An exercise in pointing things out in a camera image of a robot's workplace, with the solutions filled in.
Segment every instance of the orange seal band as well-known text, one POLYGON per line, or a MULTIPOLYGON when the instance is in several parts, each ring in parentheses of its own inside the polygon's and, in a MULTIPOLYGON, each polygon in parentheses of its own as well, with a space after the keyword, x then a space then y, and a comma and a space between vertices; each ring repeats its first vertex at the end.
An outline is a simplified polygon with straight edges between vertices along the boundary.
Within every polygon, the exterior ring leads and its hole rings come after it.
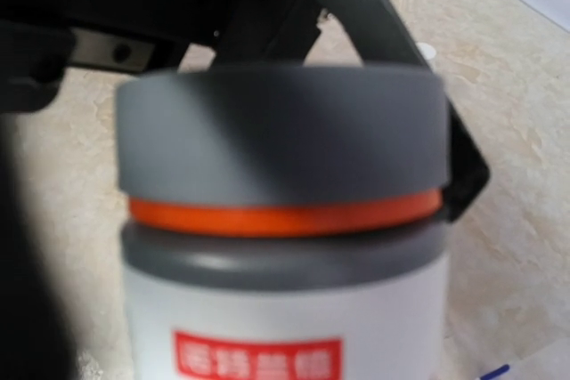
POLYGON ((131 215, 162 230, 235 238, 300 238, 397 226, 429 217, 443 204, 439 190, 345 205, 206 207, 130 198, 131 215))

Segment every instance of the screw hole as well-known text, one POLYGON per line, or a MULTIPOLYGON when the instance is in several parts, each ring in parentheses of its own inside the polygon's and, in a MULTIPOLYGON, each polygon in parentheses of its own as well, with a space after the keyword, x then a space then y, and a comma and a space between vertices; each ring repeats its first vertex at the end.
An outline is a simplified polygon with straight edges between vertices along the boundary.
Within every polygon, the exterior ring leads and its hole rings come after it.
POLYGON ((113 60, 121 64, 129 59, 131 53, 133 53, 133 50, 128 44, 118 44, 115 51, 113 51, 113 60))

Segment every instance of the marble surface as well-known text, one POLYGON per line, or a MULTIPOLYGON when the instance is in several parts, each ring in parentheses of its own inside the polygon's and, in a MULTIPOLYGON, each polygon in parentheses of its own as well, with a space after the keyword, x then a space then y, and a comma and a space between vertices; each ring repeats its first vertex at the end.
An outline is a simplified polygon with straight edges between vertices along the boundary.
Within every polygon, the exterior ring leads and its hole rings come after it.
MULTIPOLYGON (((570 35, 518 0, 393 0, 493 169, 452 228, 440 380, 536 359, 570 336, 570 35)), ((357 63, 331 21, 310 61, 357 63)), ((193 50, 186 68, 211 55, 193 50)), ((72 69, 57 101, 17 121, 22 179, 89 380, 130 379, 122 312, 112 94, 128 77, 72 69)), ((558 380, 540 363, 535 379, 558 380)))

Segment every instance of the gray lid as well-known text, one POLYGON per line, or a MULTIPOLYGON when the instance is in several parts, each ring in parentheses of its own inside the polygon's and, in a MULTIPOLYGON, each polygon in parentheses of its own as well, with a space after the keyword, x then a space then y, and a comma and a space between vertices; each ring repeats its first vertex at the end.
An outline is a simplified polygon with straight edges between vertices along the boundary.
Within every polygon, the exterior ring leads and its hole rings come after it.
POLYGON ((201 206, 307 206, 442 187, 441 80, 402 66, 239 66, 118 89, 119 184, 201 206))

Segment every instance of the red label with white text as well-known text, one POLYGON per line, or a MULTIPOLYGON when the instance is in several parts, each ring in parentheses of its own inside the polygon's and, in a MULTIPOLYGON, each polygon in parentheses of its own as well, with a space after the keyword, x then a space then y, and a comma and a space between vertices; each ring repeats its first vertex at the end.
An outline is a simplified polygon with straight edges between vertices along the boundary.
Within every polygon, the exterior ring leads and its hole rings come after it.
POLYGON ((196 380, 341 380, 338 339, 278 344, 175 332, 176 365, 196 380))

